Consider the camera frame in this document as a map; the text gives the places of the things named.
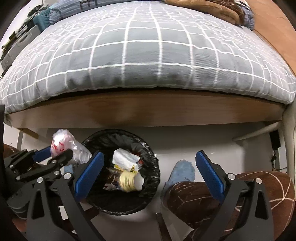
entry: wooden board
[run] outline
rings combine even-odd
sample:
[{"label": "wooden board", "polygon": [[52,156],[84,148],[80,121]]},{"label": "wooden board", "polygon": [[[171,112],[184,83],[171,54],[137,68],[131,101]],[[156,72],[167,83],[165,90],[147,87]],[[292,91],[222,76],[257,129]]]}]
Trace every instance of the wooden board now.
[{"label": "wooden board", "polygon": [[295,0],[272,0],[280,7],[294,29],[296,29],[296,1]]},{"label": "wooden board", "polygon": [[288,18],[272,0],[247,0],[258,32],[276,49],[296,73],[296,31]]},{"label": "wooden board", "polygon": [[247,96],[135,90],[44,101],[7,116],[18,128],[181,126],[281,120],[284,105]]}]

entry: brown fabric with white lines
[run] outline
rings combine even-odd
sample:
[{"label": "brown fabric with white lines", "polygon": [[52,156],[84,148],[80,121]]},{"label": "brown fabric with white lines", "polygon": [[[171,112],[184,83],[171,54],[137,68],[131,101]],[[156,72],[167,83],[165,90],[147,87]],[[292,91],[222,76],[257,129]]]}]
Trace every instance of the brown fabric with white lines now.
[{"label": "brown fabric with white lines", "polygon": [[15,154],[17,152],[19,152],[18,149],[14,148],[14,147],[12,147],[10,145],[4,144],[3,158],[6,158],[8,156],[11,156],[11,155],[13,155],[13,154]]},{"label": "brown fabric with white lines", "polygon": [[[257,177],[262,179],[271,203],[276,239],[287,227],[293,214],[295,192],[292,180],[287,174],[281,172],[242,173],[237,177],[245,181],[252,181]],[[219,202],[211,197],[204,182],[180,182],[170,188],[167,205],[179,219],[194,229],[184,240],[191,241],[199,235],[204,224],[210,221]],[[231,233],[241,205],[242,200],[239,200],[224,235]]]}]

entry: brown blanket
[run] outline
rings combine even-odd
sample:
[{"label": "brown blanket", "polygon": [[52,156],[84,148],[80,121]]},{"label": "brown blanket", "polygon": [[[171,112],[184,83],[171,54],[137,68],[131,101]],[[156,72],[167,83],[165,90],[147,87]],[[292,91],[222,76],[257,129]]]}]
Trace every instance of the brown blanket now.
[{"label": "brown blanket", "polygon": [[244,11],[234,0],[165,0],[165,2],[170,5],[209,13],[234,25],[244,24]]}]

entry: bed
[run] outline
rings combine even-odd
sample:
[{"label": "bed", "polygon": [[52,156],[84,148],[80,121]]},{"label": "bed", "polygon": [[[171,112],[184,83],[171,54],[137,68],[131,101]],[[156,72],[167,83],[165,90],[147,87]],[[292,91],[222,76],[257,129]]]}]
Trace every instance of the bed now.
[{"label": "bed", "polygon": [[0,82],[7,122],[27,130],[282,121],[294,179],[296,32],[272,0],[248,3],[254,32],[158,1],[59,21]]}]

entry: white floor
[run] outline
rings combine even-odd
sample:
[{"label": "white floor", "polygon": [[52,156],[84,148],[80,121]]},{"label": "white floor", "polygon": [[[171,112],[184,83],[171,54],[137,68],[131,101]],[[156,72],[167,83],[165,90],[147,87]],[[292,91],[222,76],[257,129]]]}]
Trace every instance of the white floor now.
[{"label": "white floor", "polygon": [[[94,225],[107,241],[138,241],[140,239],[143,241],[158,241],[160,238],[155,213],[162,212],[174,241],[183,240],[190,228],[173,214],[162,210],[159,200],[159,192],[163,188],[165,181],[168,180],[175,163],[181,159],[186,159],[195,166],[196,152],[204,150],[211,161],[220,164],[226,173],[238,174],[256,170],[271,171],[270,159],[273,152],[269,134],[263,134],[240,143],[232,141],[233,137],[252,132],[263,126],[263,123],[243,123],[125,128],[125,130],[142,137],[157,155],[161,171],[161,184],[154,200],[145,210],[121,217],[100,214],[92,220]],[[70,129],[70,132],[77,140],[83,141],[98,130]],[[56,129],[39,129],[35,131],[40,134],[40,138],[36,140],[24,134],[22,149],[41,149],[49,146]],[[202,181],[197,169],[195,181]],[[170,229],[171,224],[174,225],[176,233],[173,233]]]}]

